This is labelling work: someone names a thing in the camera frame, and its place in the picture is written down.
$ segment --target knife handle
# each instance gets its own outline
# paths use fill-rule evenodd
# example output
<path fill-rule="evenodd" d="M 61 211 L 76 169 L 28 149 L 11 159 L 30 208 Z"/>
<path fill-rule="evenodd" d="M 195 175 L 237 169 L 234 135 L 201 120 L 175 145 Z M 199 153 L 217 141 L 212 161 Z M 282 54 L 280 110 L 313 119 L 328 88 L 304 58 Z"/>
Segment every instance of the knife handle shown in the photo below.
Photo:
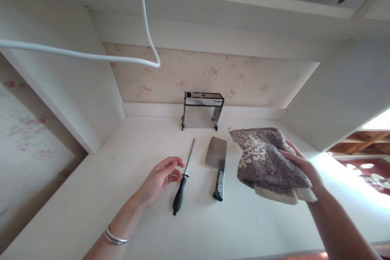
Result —
<path fill-rule="evenodd" d="M 183 176 L 183 178 L 180 180 L 179 190 L 176 193 L 175 200 L 173 201 L 173 215 L 176 215 L 176 212 L 178 212 L 180 210 L 180 207 L 182 207 L 184 186 L 186 182 L 187 182 L 187 177 Z"/>
<path fill-rule="evenodd" d="M 225 179 L 225 172 L 218 170 L 217 176 L 217 185 L 215 186 L 214 194 L 212 195 L 214 199 L 222 201 L 223 199 L 223 181 Z"/>

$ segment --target kitchen towel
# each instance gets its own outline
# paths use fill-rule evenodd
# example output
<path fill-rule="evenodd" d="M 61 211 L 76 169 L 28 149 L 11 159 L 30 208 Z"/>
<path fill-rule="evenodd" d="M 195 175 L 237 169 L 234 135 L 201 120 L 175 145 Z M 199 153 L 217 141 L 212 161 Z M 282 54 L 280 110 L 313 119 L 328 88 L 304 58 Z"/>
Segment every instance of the kitchen towel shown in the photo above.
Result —
<path fill-rule="evenodd" d="M 298 199 L 317 200 L 309 178 L 278 151 L 295 154 L 279 129 L 253 128 L 229 133 L 243 150 L 237 178 L 256 194 L 287 204 L 297 204 Z"/>

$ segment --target fingers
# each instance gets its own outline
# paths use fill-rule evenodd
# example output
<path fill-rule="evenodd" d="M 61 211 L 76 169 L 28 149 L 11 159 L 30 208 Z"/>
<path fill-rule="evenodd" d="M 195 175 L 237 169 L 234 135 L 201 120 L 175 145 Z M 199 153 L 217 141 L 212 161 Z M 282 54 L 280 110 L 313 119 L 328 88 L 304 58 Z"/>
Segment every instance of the fingers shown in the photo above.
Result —
<path fill-rule="evenodd" d="M 169 165 L 170 163 L 173 163 L 174 161 L 177 162 L 177 166 L 179 167 L 185 167 L 182 159 L 180 157 L 177 157 L 177 156 L 170 156 L 170 157 L 167 157 L 166 159 L 162 160 L 159 164 L 156 165 L 156 170 L 160 171 L 162 170 L 164 167 L 166 167 L 167 165 Z"/>
<path fill-rule="evenodd" d="M 301 157 L 298 157 L 298 156 L 295 156 L 294 154 L 291 154 L 289 152 L 286 152 L 286 151 L 283 151 L 283 150 L 279 150 L 279 152 L 281 154 L 283 154 L 286 158 L 288 158 L 289 160 L 291 160 L 292 162 L 296 163 L 299 167 L 301 166 L 304 166 L 306 164 L 308 164 L 309 162 L 307 160 L 305 160 L 304 158 L 301 158 Z"/>
<path fill-rule="evenodd" d="M 161 170 L 160 173 L 163 177 L 169 176 L 173 170 L 177 167 L 178 163 L 177 161 L 171 162 L 169 165 L 165 167 L 165 169 Z"/>
<path fill-rule="evenodd" d="M 174 169 L 174 170 L 172 171 L 172 173 L 170 174 L 170 176 L 171 176 L 171 175 L 175 175 L 176 177 L 179 178 L 179 180 L 181 180 L 181 179 L 183 178 L 182 174 L 180 173 L 180 171 L 179 171 L 178 169 Z"/>
<path fill-rule="evenodd" d="M 177 183 L 180 183 L 180 180 L 178 177 L 176 177 L 175 175 L 170 175 L 168 176 L 168 184 L 172 183 L 172 182 L 177 182 Z"/>
<path fill-rule="evenodd" d="M 286 143 L 292 147 L 292 149 L 295 151 L 295 153 L 297 154 L 297 156 L 299 156 L 300 158 L 305 159 L 305 157 L 303 156 L 303 154 L 299 151 L 299 149 L 298 149 L 294 144 L 292 144 L 292 143 L 291 143 L 289 140 L 287 140 L 287 139 L 286 139 Z"/>

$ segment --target bracelet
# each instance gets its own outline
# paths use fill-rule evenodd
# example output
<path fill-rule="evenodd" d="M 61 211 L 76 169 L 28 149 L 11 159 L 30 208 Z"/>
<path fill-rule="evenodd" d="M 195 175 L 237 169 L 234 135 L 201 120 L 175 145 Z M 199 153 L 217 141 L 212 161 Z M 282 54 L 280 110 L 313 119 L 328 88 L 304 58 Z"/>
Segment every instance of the bracelet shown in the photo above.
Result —
<path fill-rule="evenodd" d="M 104 233 L 104 235 L 106 236 L 106 239 L 107 239 L 110 243 L 115 244 L 115 245 L 126 244 L 128 241 L 130 241 L 130 238 L 121 239 L 121 238 L 118 238 L 117 236 L 114 236 L 114 235 L 111 233 L 111 231 L 110 231 L 110 226 L 107 227 L 106 232 Z"/>

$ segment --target white cord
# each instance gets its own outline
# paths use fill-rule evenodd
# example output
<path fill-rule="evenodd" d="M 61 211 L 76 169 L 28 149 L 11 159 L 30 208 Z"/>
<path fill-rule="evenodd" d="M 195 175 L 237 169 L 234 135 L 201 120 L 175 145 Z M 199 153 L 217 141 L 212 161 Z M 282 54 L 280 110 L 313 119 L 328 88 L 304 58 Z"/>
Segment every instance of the white cord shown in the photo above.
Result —
<path fill-rule="evenodd" d="M 1 48 L 40 51 L 40 52 L 45 52 L 45 53 L 59 54 L 59 55 L 65 55 L 65 56 L 82 58 L 82 59 L 110 61 L 110 62 L 138 63 L 138 64 L 158 68 L 161 65 L 160 57 L 158 56 L 156 48 L 154 47 L 152 39 L 150 37 L 149 27 L 147 25 L 147 18 L 146 18 L 145 0 L 141 0 L 141 6 L 142 6 L 142 17 L 143 17 L 143 23 L 145 25 L 147 40 L 149 41 L 149 44 L 152 47 L 153 53 L 156 57 L 156 62 L 151 62 L 148 60 L 139 59 L 139 58 L 132 58 L 132 57 L 87 54 L 87 53 L 81 53 L 81 52 L 77 52 L 77 51 L 49 47 L 49 46 L 40 45 L 40 44 L 36 44 L 36 43 L 27 43 L 27 42 L 21 42 L 21 41 L 9 41 L 9 40 L 4 40 L 4 39 L 0 39 L 0 47 Z"/>

